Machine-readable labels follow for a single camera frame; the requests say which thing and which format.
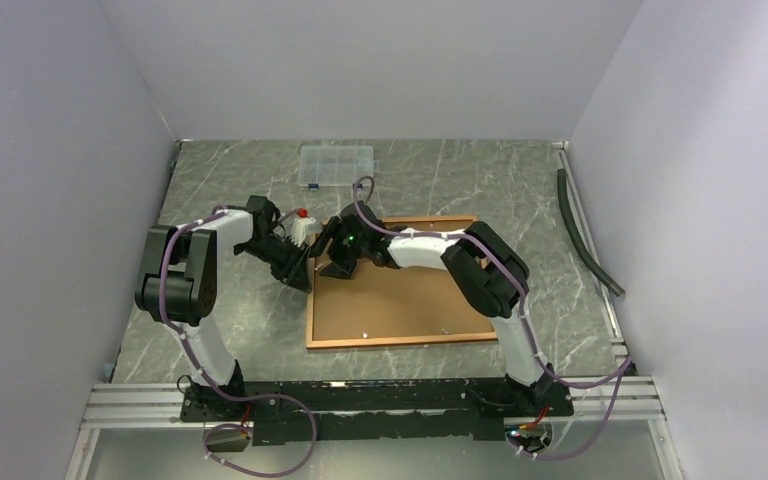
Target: white enclosure wall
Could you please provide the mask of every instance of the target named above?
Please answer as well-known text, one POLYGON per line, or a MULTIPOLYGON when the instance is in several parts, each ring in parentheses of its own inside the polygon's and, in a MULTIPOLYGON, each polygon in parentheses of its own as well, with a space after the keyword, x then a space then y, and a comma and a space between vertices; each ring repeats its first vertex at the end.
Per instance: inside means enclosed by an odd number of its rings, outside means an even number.
POLYGON ((644 2, 572 149, 688 478, 768 478, 768 2, 644 2))
POLYGON ((178 138, 567 139, 640 0, 102 0, 178 138))
POLYGON ((0 1, 0 480, 65 475, 173 153, 95 0, 0 1))

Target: cork board frame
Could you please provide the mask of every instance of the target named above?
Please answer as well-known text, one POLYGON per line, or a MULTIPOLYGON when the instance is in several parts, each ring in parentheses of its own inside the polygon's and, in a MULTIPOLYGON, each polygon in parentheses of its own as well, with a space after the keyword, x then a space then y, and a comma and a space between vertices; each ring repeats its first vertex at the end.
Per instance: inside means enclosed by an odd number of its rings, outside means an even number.
MULTIPOLYGON (((381 220, 388 227, 451 231, 477 219, 444 215, 381 220)), ((496 340, 490 321, 469 306, 446 271, 378 268, 363 260, 354 278, 338 280, 319 276, 316 267, 327 264, 324 257, 308 262, 312 286, 307 299, 308 349, 496 340)))

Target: marble table top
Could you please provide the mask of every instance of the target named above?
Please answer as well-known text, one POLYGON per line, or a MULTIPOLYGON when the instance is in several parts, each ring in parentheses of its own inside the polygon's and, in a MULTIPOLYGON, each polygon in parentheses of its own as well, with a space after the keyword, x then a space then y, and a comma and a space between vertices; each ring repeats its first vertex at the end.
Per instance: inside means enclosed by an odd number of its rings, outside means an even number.
MULTIPOLYGON (((564 230, 550 142, 491 140, 196 141, 183 144, 158 223, 203 218, 217 203, 267 195, 282 211, 326 219, 349 187, 297 184, 306 144, 372 145, 379 217, 477 214, 525 260, 530 311, 543 351, 562 375, 614 370, 604 301, 564 230)), ((381 348, 305 348, 306 296, 276 282, 247 255, 220 259, 214 318, 247 380, 347 380, 499 376, 496 342, 381 348)), ((172 336, 134 307, 113 381, 158 383, 188 373, 172 336)))

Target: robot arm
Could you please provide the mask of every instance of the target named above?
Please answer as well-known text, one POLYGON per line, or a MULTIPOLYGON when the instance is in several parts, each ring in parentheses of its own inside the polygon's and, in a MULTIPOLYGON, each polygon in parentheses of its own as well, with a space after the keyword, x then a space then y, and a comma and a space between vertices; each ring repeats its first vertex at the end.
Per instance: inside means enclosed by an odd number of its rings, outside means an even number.
MULTIPOLYGON (((382 229, 368 206, 360 203, 367 219, 382 229)), ((540 402, 551 379, 542 371, 535 352, 528 343, 523 322, 514 306, 519 293, 498 269, 480 264, 483 253, 475 245, 455 238, 454 233, 469 234, 482 242, 505 267, 513 273, 527 292, 528 268, 516 253, 484 222, 475 222, 461 232, 450 232, 451 238, 422 236, 412 229, 395 228, 400 237, 384 235, 368 227, 357 216, 354 205, 346 207, 339 216, 329 219, 327 226, 313 245, 304 241, 312 233, 315 222, 302 222, 301 234, 278 236, 279 212, 266 197, 252 196, 245 207, 225 207, 218 219, 206 221, 184 234, 174 245, 170 265, 186 261, 183 271, 169 271, 166 283, 166 308, 170 320, 184 328, 189 346, 199 362, 216 383, 229 394, 241 395, 242 374, 237 362, 228 352, 219 330, 211 317, 217 293, 217 258, 233 249, 234 254, 250 253, 269 263, 278 281, 304 292, 310 292, 307 260, 325 253, 331 264, 321 275, 350 279, 357 261, 369 259, 375 265, 388 268, 426 267, 447 270, 468 303, 488 317, 497 333, 505 357, 508 378, 521 390, 530 403, 540 402)), ((158 311, 159 278, 164 250, 179 227, 154 226, 146 240, 141 265, 136 303, 161 322, 158 311)), ((179 332, 166 327, 180 344, 179 332)), ((195 387, 208 382, 190 363, 195 387)), ((205 388, 204 394, 210 392, 205 388)))
POLYGON ((332 263, 322 270, 321 275, 351 278, 360 258, 389 268, 426 267, 447 270, 469 304, 493 325, 505 356, 509 378, 531 388, 534 396, 539 396, 540 391, 551 383, 551 379, 537 363, 537 352, 531 348, 524 331, 524 322, 530 323, 528 310, 525 310, 523 316, 514 308, 520 300, 517 290, 495 265, 481 265, 484 253, 473 243, 464 240, 463 234, 477 239, 499 258, 527 293, 528 267, 519 255, 484 222, 474 222, 465 230, 442 233, 442 236, 423 236, 427 233, 413 228, 394 227, 390 231, 397 232, 399 236, 389 236, 370 228, 358 218, 358 209, 366 219, 384 228, 383 222, 375 217, 364 202, 359 202, 357 208, 349 205, 343 209, 339 217, 329 220, 329 225, 339 223, 341 228, 334 229, 336 233, 328 250, 332 263))
MULTIPOLYGON (((273 233, 277 227, 278 209, 266 197, 253 195, 245 207, 224 207, 222 215, 184 234, 173 247, 170 265, 186 263, 182 270, 171 270, 166 280, 166 309, 169 318, 178 323, 190 348, 202 367, 228 393, 242 393, 242 374, 225 347, 211 314, 216 302, 219 255, 233 250, 246 252, 269 263, 272 276, 301 291, 309 292, 306 262, 309 248, 292 239, 273 233)), ((146 238, 136 289, 137 307, 147 310, 163 323, 159 313, 160 271, 169 240, 180 226, 155 225, 146 238)), ((183 349, 180 334, 164 325, 183 349)), ((189 356, 192 381, 208 386, 189 356)))

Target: black mounting plate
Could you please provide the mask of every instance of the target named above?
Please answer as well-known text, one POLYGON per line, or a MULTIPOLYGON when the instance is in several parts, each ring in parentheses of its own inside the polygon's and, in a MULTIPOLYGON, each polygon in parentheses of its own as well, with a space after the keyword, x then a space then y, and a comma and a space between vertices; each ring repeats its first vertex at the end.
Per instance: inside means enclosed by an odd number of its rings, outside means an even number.
MULTIPOLYGON (((450 435, 504 440, 506 417, 536 417, 542 408, 514 402, 510 381, 503 377, 246 382, 245 390, 247 395, 289 395, 318 412, 315 418, 319 440, 450 435), (506 406, 491 406, 478 398, 506 406)), ((547 416, 574 413, 569 389, 561 384, 552 383, 545 398, 549 404, 547 416)), ((186 401, 180 418, 183 422, 229 421, 186 401)), ((254 445, 310 439, 307 416, 290 402, 252 402, 250 418, 255 423, 254 445)))

